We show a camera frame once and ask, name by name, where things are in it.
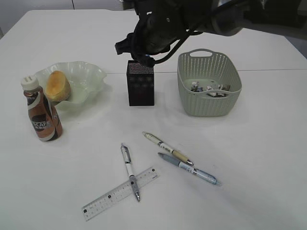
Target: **pen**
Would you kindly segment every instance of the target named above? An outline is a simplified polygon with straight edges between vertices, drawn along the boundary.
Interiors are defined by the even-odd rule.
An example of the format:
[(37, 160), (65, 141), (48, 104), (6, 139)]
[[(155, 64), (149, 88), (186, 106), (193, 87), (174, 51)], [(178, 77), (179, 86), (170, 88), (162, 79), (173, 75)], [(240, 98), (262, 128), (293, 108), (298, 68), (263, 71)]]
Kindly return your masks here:
[(189, 165), (194, 165), (194, 163), (192, 161), (190, 161), (185, 155), (183, 155), (180, 152), (178, 152), (177, 150), (171, 148), (166, 143), (164, 143), (162, 140), (155, 137), (153, 134), (146, 133), (146, 132), (142, 132), (142, 133), (143, 133), (144, 137), (146, 137), (147, 139), (149, 139), (153, 143), (157, 144), (159, 147), (165, 149), (166, 151), (171, 153), (174, 157), (178, 158), (182, 162), (188, 163)]
[(131, 157), (130, 157), (128, 148), (126, 146), (124, 146), (123, 143), (121, 143), (120, 149), (121, 149), (121, 153), (123, 154), (123, 157), (124, 157), (124, 161), (125, 161), (125, 165), (126, 165), (126, 168), (127, 168), (127, 172), (128, 172), (128, 176), (129, 176), (129, 180), (130, 180), (130, 184), (131, 184), (131, 187), (132, 187), (133, 194), (135, 195), (136, 199), (138, 201), (140, 201), (141, 197), (140, 197), (139, 187), (138, 187), (138, 184), (136, 183), (136, 179), (135, 179), (134, 173), (132, 171)]
[(209, 183), (212, 183), (214, 185), (222, 185), (220, 182), (217, 181), (217, 179), (214, 176), (212, 176), (212, 175), (210, 175), (210, 174), (208, 174), (208, 173), (206, 173), (202, 170), (195, 169), (192, 166), (185, 164), (184, 162), (181, 162), (180, 160), (178, 160), (174, 157), (171, 157), (167, 154), (160, 153), (160, 152), (158, 154), (163, 160), (165, 160), (165, 161), (167, 161), (167, 162), (169, 162), (169, 163), (171, 163), (175, 166), (178, 166), (179, 168), (182, 168), (182, 169), (188, 171), (189, 173), (191, 173), (195, 176), (198, 176), (201, 179), (203, 179), (203, 180), (205, 180)]

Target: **green basket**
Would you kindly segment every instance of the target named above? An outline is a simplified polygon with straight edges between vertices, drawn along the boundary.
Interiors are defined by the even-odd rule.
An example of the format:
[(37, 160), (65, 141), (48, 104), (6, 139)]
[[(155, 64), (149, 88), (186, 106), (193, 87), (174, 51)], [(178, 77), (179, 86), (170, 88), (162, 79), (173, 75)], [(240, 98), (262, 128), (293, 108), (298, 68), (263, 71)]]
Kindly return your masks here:
[[(191, 53), (205, 51), (210, 57), (192, 57)], [(178, 88), (182, 105), (188, 115), (224, 116), (234, 107), (242, 90), (239, 74), (231, 60), (222, 53), (208, 49), (196, 49), (179, 55), (177, 66)], [(211, 90), (192, 92), (189, 82), (203, 84), (227, 84), (230, 91)], [(209, 92), (226, 93), (226, 97), (214, 98)]]

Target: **coffee bottle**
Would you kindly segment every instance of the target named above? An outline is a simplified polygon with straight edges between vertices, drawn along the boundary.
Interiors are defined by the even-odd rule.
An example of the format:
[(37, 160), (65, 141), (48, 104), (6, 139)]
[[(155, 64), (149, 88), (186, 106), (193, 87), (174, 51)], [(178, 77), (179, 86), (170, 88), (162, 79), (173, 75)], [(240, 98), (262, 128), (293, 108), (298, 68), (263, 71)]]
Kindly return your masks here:
[(55, 140), (62, 134), (62, 124), (56, 108), (44, 95), (35, 76), (28, 76), (21, 80), (24, 95), (28, 101), (30, 121), (41, 141)]

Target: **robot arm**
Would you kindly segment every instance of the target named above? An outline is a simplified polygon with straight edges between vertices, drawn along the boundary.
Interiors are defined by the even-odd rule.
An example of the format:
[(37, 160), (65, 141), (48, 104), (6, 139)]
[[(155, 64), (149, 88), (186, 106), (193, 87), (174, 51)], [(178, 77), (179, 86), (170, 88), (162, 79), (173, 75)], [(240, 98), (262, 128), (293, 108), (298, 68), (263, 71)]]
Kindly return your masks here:
[[(153, 67), (168, 60), (190, 35), (232, 36), (242, 28), (307, 39), (301, 0), (125, 0), (139, 16), (133, 33), (116, 43), (117, 54)], [(170, 51), (170, 45), (177, 44)], [(154, 60), (149, 55), (170, 51)]]

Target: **white wall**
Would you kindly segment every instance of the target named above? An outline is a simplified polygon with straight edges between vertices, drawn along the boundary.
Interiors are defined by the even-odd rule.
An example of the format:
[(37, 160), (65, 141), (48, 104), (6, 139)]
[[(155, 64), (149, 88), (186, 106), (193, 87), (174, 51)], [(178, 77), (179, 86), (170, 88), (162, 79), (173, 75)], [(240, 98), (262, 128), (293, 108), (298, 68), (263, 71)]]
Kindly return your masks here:
[(75, 9), (108, 9), (122, 10), (122, 2), (119, 0), (73, 0)]
[(287, 39), (292, 43), (292, 45), (294, 45), (295, 48), (297, 48), (299, 52), (301, 52), (302, 55), (304, 55), (304, 57), (307, 58), (307, 41), (306, 40), (292, 38), (292, 37), (287, 37)]
[(0, 0), (0, 27), (4, 34), (30, 10), (73, 9), (71, 0)]

